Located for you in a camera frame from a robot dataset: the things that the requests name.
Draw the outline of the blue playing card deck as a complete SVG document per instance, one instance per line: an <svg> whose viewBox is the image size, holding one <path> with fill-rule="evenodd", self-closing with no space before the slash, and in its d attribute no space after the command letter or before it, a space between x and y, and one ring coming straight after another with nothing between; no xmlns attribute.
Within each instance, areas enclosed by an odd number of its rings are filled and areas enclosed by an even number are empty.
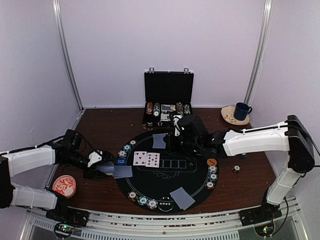
<svg viewBox="0 0 320 240"><path fill-rule="evenodd" d="M113 164L112 161L108 161L105 163L97 164L95 169L108 176L113 176L115 172L115 165Z"/></svg>

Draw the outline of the blue card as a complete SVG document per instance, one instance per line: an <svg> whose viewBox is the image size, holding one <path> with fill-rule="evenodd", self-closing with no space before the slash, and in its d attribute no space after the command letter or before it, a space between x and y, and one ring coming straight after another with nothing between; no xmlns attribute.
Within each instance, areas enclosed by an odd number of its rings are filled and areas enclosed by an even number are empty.
<svg viewBox="0 0 320 240"><path fill-rule="evenodd" d="M153 138L153 149L165 149L167 143L164 141L166 134L165 133L156 133L152 135Z"/></svg>
<svg viewBox="0 0 320 240"><path fill-rule="evenodd" d="M180 209L186 210L196 201L189 194L181 194L177 197L175 202Z"/></svg>
<svg viewBox="0 0 320 240"><path fill-rule="evenodd" d="M170 196L176 201L179 195L188 194L183 187L180 187L172 192L169 193Z"/></svg>
<svg viewBox="0 0 320 240"><path fill-rule="evenodd" d="M113 171L114 179L131 178L132 176L133 176L132 166L130 165L114 166L114 171Z"/></svg>

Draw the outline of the blue small blind button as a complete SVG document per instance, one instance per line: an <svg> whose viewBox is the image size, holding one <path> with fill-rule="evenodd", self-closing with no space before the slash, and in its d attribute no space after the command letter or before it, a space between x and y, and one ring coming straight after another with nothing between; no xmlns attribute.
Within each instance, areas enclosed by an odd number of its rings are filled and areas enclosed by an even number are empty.
<svg viewBox="0 0 320 240"><path fill-rule="evenodd" d="M127 159L125 157L119 157L116 161L115 161L117 166L125 166L127 163Z"/></svg>

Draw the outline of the nine of diamonds card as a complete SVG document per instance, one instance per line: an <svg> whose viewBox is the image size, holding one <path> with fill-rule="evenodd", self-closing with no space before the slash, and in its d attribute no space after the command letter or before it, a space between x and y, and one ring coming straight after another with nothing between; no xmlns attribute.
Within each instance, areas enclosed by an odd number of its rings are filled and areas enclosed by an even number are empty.
<svg viewBox="0 0 320 240"><path fill-rule="evenodd" d="M160 153L148 152L145 166L149 168L158 168L160 164Z"/></svg>

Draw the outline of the white blue chips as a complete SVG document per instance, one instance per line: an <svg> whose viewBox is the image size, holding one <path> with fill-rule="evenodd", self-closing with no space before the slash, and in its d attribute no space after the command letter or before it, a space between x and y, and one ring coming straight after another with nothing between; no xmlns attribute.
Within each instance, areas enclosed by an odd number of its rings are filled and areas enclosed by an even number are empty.
<svg viewBox="0 0 320 240"><path fill-rule="evenodd" d="M155 199L149 199L147 202L147 207L151 210L154 210L158 207L158 202Z"/></svg>
<svg viewBox="0 0 320 240"><path fill-rule="evenodd" d="M125 151L125 150L120 150L119 152L118 152L118 156L120 157L120 158L126 158L127 157L127 152Z"/></svg>
<svg viewBox="0 0 320 240"><path fill-rule="evenodd" d="M218 168L215 165L211 165L208 167L208 171L211 173L216 173Z"/></svg>

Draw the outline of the green chips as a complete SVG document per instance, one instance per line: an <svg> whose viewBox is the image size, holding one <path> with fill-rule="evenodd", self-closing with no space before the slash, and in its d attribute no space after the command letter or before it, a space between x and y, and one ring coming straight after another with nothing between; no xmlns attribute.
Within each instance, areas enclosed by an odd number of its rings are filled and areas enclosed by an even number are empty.
<svg viewBox="0 0 320 240"><path fill-rule="evenodd" d="M216 173L210 173L208 175L208 179L211 181L211 182L216 182L218 180L218 175Z"/></svg>
<svg viewBox="0 0 320 240"><path fill-rule="evenodd" d="M148 203L148 198L145 197L145 196L140 196L137 200L138 204L141 205L141 206L144 206Z"/></svg>
<svg viewBox="0 0 320 240"><path fill-rule="evenodd" d="M131 149L132 149L132 146L130 144L126 144L123 146L123 150L127 153L130 152Z"/></svg>

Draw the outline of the five of hearts card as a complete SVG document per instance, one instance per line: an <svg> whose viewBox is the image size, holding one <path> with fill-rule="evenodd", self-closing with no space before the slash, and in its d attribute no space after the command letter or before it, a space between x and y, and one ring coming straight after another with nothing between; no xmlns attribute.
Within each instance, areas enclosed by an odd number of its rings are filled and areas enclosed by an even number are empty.
<svg viewBox="0 0 320 240"><path fill-rule="evenodd" d="M133 165L134 166L145 166L147 160L146 151L135 151L133 156Z"/></svg>

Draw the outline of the red black chips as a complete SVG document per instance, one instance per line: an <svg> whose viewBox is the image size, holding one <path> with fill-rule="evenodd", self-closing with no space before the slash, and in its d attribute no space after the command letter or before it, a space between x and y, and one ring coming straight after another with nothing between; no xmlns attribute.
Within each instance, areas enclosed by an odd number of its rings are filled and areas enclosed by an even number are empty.
<svg viewBox="0 0 320 240"><path fill-rule="evenodd" d="M130 191L128 194L127 194L127 197L130 201L132 202L136 202L138 199L139 199L139 195L137 192L135 191Z"/></svg>
<svg viewBox="0 0 320 240"><path fill-rule="evenodd" d="M136 142L135 140L131 140L131 141L129 142L129 144L130 144L131 146L135 146L135 145L137 144L137 142Z"/></svg>
<svg viewBox="0 0 320 240"><path fill-rule="evenodd" d="M208 190L213 190L215 188L216 184L212 181L207 181L206 182L206 185L205 187L208 189Z"/></svg>

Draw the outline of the orange big blind button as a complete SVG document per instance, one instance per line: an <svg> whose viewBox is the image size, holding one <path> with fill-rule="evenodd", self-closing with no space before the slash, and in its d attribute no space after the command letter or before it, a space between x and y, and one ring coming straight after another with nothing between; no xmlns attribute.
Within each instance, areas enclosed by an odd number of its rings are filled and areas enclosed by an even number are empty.
<svg viewBox="0 0 320 240"><path fill-rule="evenodd" d="M208 158L206 163L208 166L216 166L218 164L217 160L214 158Z"/></svg>

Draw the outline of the clear round dealer button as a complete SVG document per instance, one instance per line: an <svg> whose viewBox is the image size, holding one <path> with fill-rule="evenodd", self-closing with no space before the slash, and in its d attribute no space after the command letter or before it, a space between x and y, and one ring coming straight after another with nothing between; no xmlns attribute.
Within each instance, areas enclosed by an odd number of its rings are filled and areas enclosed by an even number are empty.
<svg viewBox="0 0 320 240"><path fill-rule="evenodd" d="M174 207L174 201L169 196L164 196L158 201L158 209L162 212L170 212Z"/></svg>

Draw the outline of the red black chip stack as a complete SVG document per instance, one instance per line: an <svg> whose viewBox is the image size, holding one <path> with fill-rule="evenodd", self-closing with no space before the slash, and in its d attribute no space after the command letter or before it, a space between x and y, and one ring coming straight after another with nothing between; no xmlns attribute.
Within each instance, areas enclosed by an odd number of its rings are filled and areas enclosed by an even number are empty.
<svg viewBox="0 0 320 240"><path fill-rule="evenodd" d="M241 167L237 164L233 165L231 170L234 172L234 173L238 173L241 171Z"/></svg>

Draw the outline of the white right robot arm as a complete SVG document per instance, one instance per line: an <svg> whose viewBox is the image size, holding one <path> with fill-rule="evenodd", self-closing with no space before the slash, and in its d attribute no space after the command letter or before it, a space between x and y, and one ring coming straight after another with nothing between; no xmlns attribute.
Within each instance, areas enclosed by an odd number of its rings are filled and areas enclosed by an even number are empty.
<svg viewBox="0 0 320 240"><path fill-rule="evenodd" d="M316 146L296 115L270 126L228 129L209 133L200 117L185 115L172 119L175 130L173 146L195 152L207 159L223 159L248 153L281 151L288 160L274 183L265 192L256 210L259 220L268 220L278 209L295 183L315 165Z"/></svg>

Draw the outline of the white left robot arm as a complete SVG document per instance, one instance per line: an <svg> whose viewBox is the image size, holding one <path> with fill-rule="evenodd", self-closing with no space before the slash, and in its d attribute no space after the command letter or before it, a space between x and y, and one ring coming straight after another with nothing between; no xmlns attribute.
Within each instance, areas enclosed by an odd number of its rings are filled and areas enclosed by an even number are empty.
<svg viewBox="0 0 320 240"><path fill-rule="evenodd" d="M64 135L39 145L4 151L0 154L0 207L10 206L51 210L61 222L72 218L67 198L53 190L35 189L14 184L21 173L53 165L68 165L83 171L86 179L105 176L100 167L115 160L112 153L97 150L81 134L68 129Z"/></svg>

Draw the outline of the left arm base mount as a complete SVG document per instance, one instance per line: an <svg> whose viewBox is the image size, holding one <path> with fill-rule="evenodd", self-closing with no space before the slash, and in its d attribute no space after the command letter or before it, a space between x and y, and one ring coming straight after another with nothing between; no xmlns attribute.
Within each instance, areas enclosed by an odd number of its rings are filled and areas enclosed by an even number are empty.
<svg viewBox="0 0 320 240"><path fill-rule="evenodd" d="M54 234L61 239L70 237L76 228L86 227L90 213L85 210L68 208L61 213L57 210L47 210L46 218L56 221L53 227Z"/></svg>

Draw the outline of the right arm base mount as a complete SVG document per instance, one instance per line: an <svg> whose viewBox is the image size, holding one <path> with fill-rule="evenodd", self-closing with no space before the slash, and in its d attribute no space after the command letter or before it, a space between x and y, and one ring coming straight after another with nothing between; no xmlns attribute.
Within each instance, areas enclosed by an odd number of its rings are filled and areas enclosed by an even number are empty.
<svg viewBox="0 0 320 240"><path fill-rule="evenodd" d="M242 226L253 225L255 233L263 238L270 238L277 232L275 219L281 216L281 210L270 213L263 210L262 207L250 208L239 212Z"/></svg>

